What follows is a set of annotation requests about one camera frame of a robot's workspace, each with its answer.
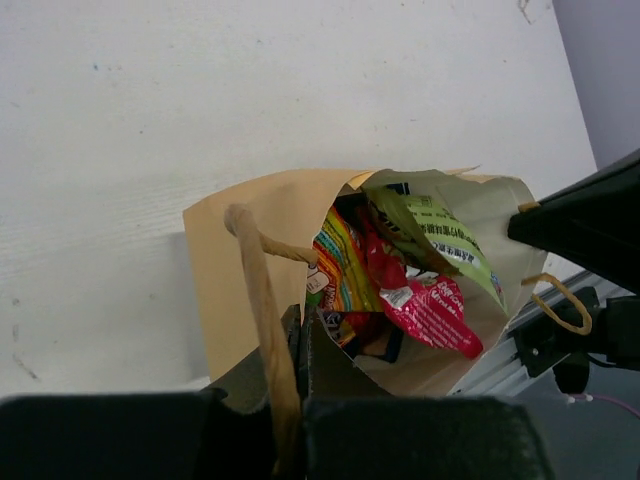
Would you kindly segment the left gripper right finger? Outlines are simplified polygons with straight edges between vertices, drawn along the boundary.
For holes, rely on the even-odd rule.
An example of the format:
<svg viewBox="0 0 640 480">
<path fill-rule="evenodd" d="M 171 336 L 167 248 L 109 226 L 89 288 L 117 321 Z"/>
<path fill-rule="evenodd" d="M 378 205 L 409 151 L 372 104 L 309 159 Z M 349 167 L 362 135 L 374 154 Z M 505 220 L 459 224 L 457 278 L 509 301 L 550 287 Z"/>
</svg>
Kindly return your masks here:
<svg viewBox="0 0 640 480">
<path fill-rule="evenodd" d="M 398 397 L 307 309 L 299 347 L 309 479 L 552 479 L 526 410 L 491 397 Z"/>
</svg>

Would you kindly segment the brown paper bag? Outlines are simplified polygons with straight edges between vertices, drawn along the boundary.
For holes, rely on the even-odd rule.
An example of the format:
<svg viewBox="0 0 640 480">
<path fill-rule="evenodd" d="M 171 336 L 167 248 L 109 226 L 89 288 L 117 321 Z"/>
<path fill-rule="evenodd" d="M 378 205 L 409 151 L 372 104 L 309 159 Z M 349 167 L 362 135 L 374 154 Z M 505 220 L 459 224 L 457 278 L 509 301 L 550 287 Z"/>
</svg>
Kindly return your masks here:
<svg viewBox="0 0 640 480">
<path fill-rule="evenodd" d="M 484 350 L 494 346 L 536 285 L 548 274 L 546 251 L 509 239 L 508 223 L 535 200 L 515 177 L 480 175 L 474 169 L 396 172 L 303 169 L 271 174 L 229 187 L 183 214 L 210 375 L 228 373 L 242 354 L 257 351 L 272 409 L 272 433 L 280 461 L 301 452 L 302 399 L 289 352 L 289 307 L 304 323 L 306 278 L 318 259 L 313 240 L 330 208 L 360 233 L 371 222 L 364 191 L 389 186 L 400 194 L 431 195 L 475 236 L 498 276 L 507 309 L 464 276 L 449 276 L 462 289 L 465 323 Z M 387 240 L 375 227 L 378 234 Z M 420 267 L 398 250 L 405 263 Z M 434 396 L 450 392 L 477 363 L 461 353 L 431 348 L 410 337 L 398 366 L 367 376 L 396 394 Z"/>
</svg>

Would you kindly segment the green snack packet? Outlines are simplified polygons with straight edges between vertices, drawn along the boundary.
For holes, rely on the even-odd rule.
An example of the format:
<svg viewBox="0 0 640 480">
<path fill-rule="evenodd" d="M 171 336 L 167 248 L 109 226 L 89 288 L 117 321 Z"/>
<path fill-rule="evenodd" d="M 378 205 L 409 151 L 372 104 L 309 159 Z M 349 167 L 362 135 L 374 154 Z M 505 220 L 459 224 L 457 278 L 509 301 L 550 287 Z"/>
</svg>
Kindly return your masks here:
<svg viewBox="0 0 640 480">
<path fill-rule="evenodd" d="M 433 196 L 400 194 L 389 186 L 364 193 L 373 224 L 405 256 L 426 270 L 472 280 L 507 309 L 501 282 L 475 236 Z"/>
</svg>

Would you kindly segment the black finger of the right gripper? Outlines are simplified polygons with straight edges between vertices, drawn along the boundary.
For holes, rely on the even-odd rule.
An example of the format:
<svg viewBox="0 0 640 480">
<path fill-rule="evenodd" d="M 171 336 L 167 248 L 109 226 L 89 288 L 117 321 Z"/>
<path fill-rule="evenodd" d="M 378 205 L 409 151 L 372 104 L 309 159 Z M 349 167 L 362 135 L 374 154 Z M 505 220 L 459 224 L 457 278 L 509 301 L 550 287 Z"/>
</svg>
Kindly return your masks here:
<svg viewBox="0 0 640 480">
<path fill-rule="evenodd" d="M 513 215 L 507 235 L 637 290 L 639 152 Z"/>
</svg>

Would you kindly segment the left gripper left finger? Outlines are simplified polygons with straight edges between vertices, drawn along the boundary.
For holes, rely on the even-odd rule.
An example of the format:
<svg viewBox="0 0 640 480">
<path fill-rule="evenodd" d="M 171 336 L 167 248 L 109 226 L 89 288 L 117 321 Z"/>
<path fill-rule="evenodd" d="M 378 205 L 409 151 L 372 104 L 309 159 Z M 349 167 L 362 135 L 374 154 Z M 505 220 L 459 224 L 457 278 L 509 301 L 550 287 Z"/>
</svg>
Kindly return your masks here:
<svg viewBox="0 0 640 480">
<path fill-rule="evenodd" d="M 280 461 L 259 352 L 196 390 L 1 402 L 4 479 L 300 479 Z"/>
</svg>

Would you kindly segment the pink snack packet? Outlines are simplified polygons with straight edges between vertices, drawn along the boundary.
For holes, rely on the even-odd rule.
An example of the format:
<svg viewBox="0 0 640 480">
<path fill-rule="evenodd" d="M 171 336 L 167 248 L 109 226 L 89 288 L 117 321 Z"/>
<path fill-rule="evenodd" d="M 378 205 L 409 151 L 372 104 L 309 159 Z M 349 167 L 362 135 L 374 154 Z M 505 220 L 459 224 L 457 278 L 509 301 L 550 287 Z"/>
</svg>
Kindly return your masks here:
<svg viewBox="0 0 640 480">
<path fill-rule="evenodd" d="M 361 221 L 369 274 L 383 311 L 397 327 L 421 343 L 474 359 L 484 350 L 465 323 L 464 298 L 457 283 L 435 272 L 411 276 L 401 253 L 370 221 Z"/>
</svg>

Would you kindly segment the orange fruit candy packet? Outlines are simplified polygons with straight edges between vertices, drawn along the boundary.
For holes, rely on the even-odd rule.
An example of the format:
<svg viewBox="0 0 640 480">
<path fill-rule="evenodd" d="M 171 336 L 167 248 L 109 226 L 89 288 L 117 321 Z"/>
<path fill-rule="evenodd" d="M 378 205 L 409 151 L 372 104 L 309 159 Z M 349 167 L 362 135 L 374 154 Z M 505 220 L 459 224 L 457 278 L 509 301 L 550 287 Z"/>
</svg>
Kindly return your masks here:
<svg viewBox="0 0 640 480">
<path fill-rule="evenodd" d="M 360 233 L 332 207 L 313 240 L 313 250 L 318 259 L 307 271 L 306 303 L 323 312 L 330 335 L 340 346 L 374 341 L 384 321 Z"/>
</svg>

